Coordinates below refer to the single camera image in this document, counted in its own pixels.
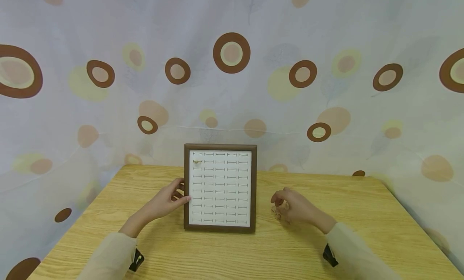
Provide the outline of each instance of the white curtain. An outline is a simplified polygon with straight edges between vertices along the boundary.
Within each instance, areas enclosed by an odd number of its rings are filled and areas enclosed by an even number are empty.
[[[197,142],[375,176],[464,272],[463,2],[0,0],[0,278]]]

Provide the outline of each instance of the brown picture frame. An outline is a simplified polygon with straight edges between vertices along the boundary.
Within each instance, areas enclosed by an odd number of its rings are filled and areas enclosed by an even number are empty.
[[[256,231],[256,170],[257,170],[257,145],[236,144],[196,144],[184,145],[184,195],[189,195],[190,178],[190,150],[229,150],[251,152],[251,203],[250,203],[250,227],[210,226],[189,224],[189,204],[184,205],[184,230],[208,231],[208,232],[241,232],[252,234]]]

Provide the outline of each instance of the wood grain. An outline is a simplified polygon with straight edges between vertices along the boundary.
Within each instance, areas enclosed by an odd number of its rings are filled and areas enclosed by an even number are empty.
[[[42,261],[30,279],[75,279],[109,232],[183,168],[126,165]],[[353,228],[404,279],[463,279],[403,207],[376,179],[258,172],[255,234],[187,232],[182,209],[140,234],[145,262],[125,279],[347,279],[321,254],[326,240],[312,227],[284,227],[269,200],[288,186]]]

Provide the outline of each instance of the wrist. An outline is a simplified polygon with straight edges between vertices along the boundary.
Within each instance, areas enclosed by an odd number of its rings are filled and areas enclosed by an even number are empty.
[[[329,234],[330,231],[335,227],[337,221],[327,213],[321,211],[318,216],[317,222],[314,222],[316,228],[318,228],[323,234]]]
[[[134,215],[129,216],[119,232],[127,235],[128,237],[136,238],[147,223],[149,223],[149,221],[147,222],[141,214],[135,213]]]

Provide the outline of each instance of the sleeve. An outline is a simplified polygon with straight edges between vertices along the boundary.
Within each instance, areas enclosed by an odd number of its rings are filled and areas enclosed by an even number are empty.
[[[355,279],[401,279],[369,249],[361,237],[342,222],[337,223],[326,238],[339,264],[352,272]]]
[[[120,232],[112,232],[94,251],[77,279],[123,279],[134,260],[135,246],[137,239]]]

